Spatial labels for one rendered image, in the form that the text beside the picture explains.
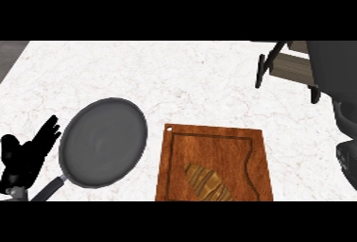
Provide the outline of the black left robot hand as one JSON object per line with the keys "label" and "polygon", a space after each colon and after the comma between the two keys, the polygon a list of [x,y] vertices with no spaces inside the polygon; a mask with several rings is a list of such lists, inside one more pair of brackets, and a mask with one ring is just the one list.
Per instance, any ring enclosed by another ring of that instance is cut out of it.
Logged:
{"label": "black left robot hand", "polygon": [[58,116],[52,115],[34,139],[24,144],[12,134],[2,136],[2,162],[6,168],[0,178],[0,194],[8,195],[14,187],[29,189],[34,185],[46,156],[62,135],[58,121]]}

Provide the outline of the yellow striped squash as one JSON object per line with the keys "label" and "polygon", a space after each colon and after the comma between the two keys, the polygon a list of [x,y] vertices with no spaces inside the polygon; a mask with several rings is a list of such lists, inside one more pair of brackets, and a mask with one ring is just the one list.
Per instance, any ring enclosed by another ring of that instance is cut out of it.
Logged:
{"label": "yellow striped squash", "polygon": [[231,201],[234,199],[229,188],[214,170],[200,164],[186,164],[185,174],[201,201]]}

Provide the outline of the grey frying pan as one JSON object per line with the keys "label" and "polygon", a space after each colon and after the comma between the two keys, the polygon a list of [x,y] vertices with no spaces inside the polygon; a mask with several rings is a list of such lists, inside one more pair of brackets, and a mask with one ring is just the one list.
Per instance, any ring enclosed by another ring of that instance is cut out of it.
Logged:
{"label": "grey frying pan", "polygon": [[130,100],[110,97],[89,104],[64,130],[60,145],[64,174],[49,182],[33,201],[48,201],[65,181],[90,189],[119,182],[138,165],[147,139],[145,115]]}

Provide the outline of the brown wooden cutting board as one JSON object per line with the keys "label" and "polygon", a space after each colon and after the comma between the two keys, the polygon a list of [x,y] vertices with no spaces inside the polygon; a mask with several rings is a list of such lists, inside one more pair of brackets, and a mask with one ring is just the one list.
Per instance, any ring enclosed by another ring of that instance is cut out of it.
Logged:
{"label": "brown wooden cutting board", "polygon": [[186,164],[200,164],[217,172],[232,193],[232,200],[273,200],[260,130],[166,125],[158,200],[201,201],[185,174]]}

